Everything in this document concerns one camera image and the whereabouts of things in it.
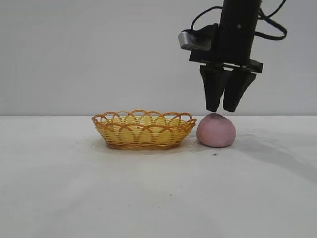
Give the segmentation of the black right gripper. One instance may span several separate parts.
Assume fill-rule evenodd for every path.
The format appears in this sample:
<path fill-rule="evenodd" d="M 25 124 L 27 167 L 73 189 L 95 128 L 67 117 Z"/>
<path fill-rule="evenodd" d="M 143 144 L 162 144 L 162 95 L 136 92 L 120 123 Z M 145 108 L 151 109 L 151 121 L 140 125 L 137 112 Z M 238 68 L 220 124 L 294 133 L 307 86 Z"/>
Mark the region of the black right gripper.
<path fill-rule="evenodd" d="M 256 79 L 255 73 L 261 73 L 263 64 L 250 59 L 255 36 L 260 0 L 225 0 L 221 9 L 220 22 L 207 25 L 199 30 L 193 26 L 189 37 L 189 61 L 205 64 L 232 64 L 244 70 L 233 70 L 227 83 L 223 68 L 200 66 L 200 74 L 205 91 L 205 103 L 208 111 L 217 111 L 224 92 L 223 108 L 234 112 L 247 88 Z"/>

